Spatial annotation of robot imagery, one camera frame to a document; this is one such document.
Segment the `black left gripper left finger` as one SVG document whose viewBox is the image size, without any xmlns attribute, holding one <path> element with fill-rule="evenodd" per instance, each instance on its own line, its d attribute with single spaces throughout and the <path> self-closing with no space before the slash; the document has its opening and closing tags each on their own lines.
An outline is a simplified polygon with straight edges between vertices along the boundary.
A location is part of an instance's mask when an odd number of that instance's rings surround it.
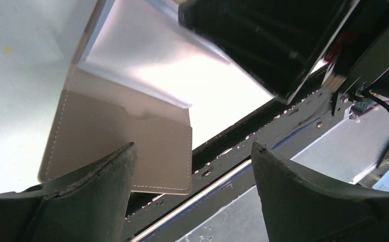
<svg viewBox="0 0 389 242">
<path fill-rule="evenodd" d="M 0 194 L 0 241 L 122 241 L 134 143 L 30 187 Z"/>
</svg>

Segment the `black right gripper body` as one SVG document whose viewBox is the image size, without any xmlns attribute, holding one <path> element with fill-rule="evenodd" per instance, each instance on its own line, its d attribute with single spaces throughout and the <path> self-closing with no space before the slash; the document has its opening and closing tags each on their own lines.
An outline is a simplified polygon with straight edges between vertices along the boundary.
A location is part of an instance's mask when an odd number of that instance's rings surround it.
<svg viewBox="0 0 389 242">
<path fill-rule="evenodd" d="M 325 61 L 333 115 L 344 103 L 373 98 L 371 85 L 389 70 L 389 1 L 351 1 Z"/>
</svg>

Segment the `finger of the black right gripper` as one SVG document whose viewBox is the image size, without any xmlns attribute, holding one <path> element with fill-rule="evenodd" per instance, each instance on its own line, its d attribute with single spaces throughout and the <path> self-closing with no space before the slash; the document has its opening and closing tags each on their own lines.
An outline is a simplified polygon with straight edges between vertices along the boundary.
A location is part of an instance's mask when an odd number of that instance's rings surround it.
<svg viewBox="0 0 389 242">
<path fill-rule="evenodd" d="M 178 21 L 288 104 L 357 5 L 358 1 L 185 1 L 178 7 Z"/>
</svg>

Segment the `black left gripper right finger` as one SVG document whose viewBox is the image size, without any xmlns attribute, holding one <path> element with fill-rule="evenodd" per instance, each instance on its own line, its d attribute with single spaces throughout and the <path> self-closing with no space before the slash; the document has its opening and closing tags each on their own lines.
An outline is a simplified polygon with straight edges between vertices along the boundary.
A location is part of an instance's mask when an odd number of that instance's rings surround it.
<svg viewBox="0 0 389 242">
<path fill-rule="evenodd" d="M 253 143 L 269 241 L 389 241 L 389 192 L 345 183 Z"/>
</svg>

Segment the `beige leather card holder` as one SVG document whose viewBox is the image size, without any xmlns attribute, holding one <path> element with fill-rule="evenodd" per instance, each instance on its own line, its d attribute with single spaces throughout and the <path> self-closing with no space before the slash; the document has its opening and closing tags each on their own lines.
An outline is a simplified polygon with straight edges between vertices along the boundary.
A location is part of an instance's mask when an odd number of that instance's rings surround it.
<svg viewBox="0 0 389 242">
<path fill-rule="evenodd" d="M 38 179 L 133 142 L 134 192 L 187 195 L 192 151 L 272 99 L 181 27 L 181 1 L 99 1 L 70 63 Z"/>
</svg>

